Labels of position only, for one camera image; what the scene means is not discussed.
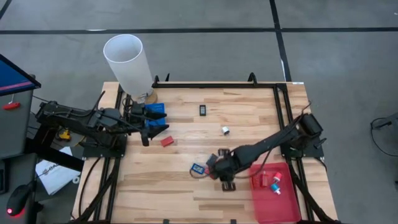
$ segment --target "gray floor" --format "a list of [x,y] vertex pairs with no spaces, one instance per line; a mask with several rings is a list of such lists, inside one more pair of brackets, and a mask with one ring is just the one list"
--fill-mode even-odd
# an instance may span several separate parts
[[[282,27],[398,26],[398,3],[276,0]],[[13,0],[0,30],[272,27],[268,1]],[[113,35],[0,35],[0,53],[35,73],[35,95],[89,108],[104,81],[102,55]],[[261,34],[141,34],[154,75],[171,80],[282,81],[277,41]],[[312,110],[328,138],[326,163],[338,216],[347,223],[397,223],[398,159],[373,146],[369,123],[398,111],[398,33],[289,33],[285,48],[293,81],[305,82]],[[34,101],[33,111],[38,109]],[[398,154],[397,130],[375,138]],[[65,222],[76,185],[45,199],[38,223]]]

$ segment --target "blue object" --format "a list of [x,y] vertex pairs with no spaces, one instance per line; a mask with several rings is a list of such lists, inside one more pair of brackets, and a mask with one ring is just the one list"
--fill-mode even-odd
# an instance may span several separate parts
[[[151,110],[153,112],[159,112],[159,113],[165,112],[164,103],[153,103],[153,104],[145,105],[145,109]],[[166,118],[160,118],[160,119],[157,119],[156,121],[146,120],[146,122],[145,122],[146,127],[149,127],[149,125],[159,126],[159,125],[165,125],[165,124],[166,124]]]
[[191,170],[197,172],[198,174],[203,174],[205,172],[205,168],[203,166],[199,166],[198,164],[193,164]]
[[279,188],[279,186],[278,186],[277,184],[272,184],[272,185],[271,185],[271,190],[272,190],[274,193],[280,194],[280,188]]
[[0,55],[0,96],[40,87],[38,81]]

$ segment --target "computer mouse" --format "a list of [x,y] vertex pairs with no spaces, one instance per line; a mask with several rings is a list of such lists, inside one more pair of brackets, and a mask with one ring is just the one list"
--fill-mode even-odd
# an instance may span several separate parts
[[31,187],[29,185],[18,186],[7,202],[7,214],[10,216],[15,216],[21,213],[24,209],[27,198],[30,194]]

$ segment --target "white paper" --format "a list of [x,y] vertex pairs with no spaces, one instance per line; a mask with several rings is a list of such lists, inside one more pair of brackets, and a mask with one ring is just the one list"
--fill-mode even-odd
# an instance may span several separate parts
[[[70,147],[64,147],[60,152],[72,155]],[[57,193],[62,187],[67,185],[73,178],[80,175],[80,172],[62,166],[54,167],[56,164],[46,160],[36,164],[36,173],[41,175],[45,172],[47,174],[41,175],[39,178],[42,181],[45,190],[49,195]]]

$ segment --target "small red block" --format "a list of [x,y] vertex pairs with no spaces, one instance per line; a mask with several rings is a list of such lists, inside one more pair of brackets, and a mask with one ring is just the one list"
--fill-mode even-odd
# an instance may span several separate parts
[[4,105],[2,108],[4,110],[13,110],[15,108],[18,108],[20,105],[21,105],[20,103],[9,103],[9,104]]
[[160,141],[160,143],[162,144],[163,147],[166,147],[169,144],[172,144],[173,142],[174,142],[174,139],[171,136]]

